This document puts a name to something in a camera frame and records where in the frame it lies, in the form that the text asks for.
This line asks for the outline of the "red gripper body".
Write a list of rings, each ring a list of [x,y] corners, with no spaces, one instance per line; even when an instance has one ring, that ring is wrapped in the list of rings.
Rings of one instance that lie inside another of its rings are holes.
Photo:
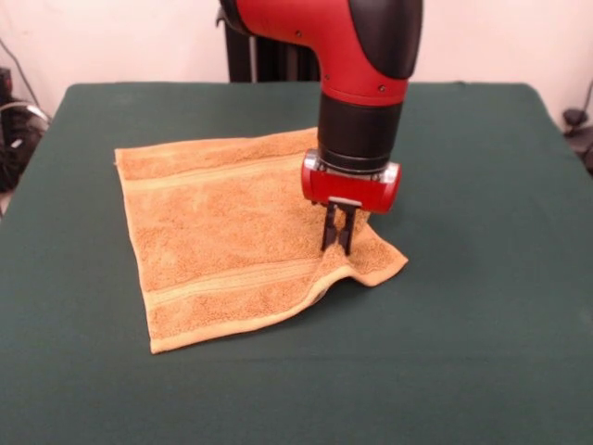
[[[322,163],[316,149],[306,152],[301,167],[303,196],[317,204],[346,204],[371,213],[388,213],[401,180],[399,164],[388,162],[372,174],[349,174]]]

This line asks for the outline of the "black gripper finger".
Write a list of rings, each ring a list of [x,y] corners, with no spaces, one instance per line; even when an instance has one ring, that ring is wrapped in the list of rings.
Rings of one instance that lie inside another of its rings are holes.
[[[351,253],[351,243],[354,234],[356,222],[356,206],[339,206],[338,207],[345,216],[344,225],[338,237],[338,243],[343,248],[345,255],[349,256]]]
[[[334,244],[342,248],[345,246],[344,228],[336,225],[336,214],[338,210],[339,206],[336,203],[329,202],[326,206],[321,244],[322,251],[325,251]]]

